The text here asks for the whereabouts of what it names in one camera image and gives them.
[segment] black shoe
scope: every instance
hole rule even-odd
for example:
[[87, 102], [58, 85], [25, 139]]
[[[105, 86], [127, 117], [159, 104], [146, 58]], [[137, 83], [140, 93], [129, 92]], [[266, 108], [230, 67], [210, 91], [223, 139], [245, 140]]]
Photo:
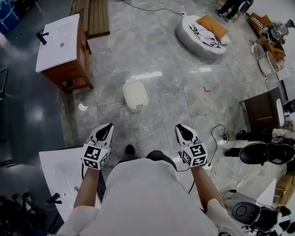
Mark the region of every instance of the black shoe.
[[230, 19], [227, 18], [227, 16], [223, 16], [223, 18], [225, 19], [226, 23], [228, 23], [230, 21]]
[[236, 135], [236, 140], [246, 140], [244, 137], [244, 133], [246, 133], [246, 130], [241, 130], [237, 135]]
[[129, 144], [129, 145], [127, 145], [124, 153], [126, 153], [127, 155], [134, 155], [135, 150], [134, 150], [133, 146], [131, 144]]
[[223, 154], [226, 157], [239, 157], [239, 152], [240, 152], [241, 148], [230, 148], [229, 150], [225, 151]]
[[214, 11], [215, 11], [215, 13], [216, 13], [219, 17], [222, 17], [222, 14], [219, 12], [218, 9], [215, 9]]

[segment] wooden bench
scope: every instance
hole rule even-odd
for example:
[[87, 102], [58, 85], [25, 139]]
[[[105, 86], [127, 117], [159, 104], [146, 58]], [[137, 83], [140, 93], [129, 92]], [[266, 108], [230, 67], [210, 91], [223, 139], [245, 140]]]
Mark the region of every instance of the wooden bench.
[[88, 39], [110, 34], [107, 0], [74, 0], [70, 15], [78, 13]]

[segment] blue bin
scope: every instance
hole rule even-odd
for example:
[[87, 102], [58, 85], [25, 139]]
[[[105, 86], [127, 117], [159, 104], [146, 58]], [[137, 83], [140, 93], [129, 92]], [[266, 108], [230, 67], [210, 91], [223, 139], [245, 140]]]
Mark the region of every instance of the blue bin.
[[20, 16], [15, 9], [13, 0], [0, 1], [0, 32], [6, 35], [20, 22]]

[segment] bathroom vanity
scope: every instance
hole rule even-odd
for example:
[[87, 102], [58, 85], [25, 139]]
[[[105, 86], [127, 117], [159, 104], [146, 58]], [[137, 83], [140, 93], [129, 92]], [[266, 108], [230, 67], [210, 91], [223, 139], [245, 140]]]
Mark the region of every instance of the bathroom vanity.
[[45, 45], [40, 43], [36, 72], [66, 93], [86, 87], [93, 89], [89, 68], [91, 51], [80, 15], [47, 24], [42, 35]]

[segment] red mark on floor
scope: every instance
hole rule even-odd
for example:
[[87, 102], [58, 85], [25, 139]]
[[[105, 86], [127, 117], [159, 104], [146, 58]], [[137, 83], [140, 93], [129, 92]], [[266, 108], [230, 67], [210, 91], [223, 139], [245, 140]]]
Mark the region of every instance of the red mark on floor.
[[203, 89], [205, 90], [205, 92], [211, 92], [211, 91], [207, 91], [205, 87], [203, 87]]

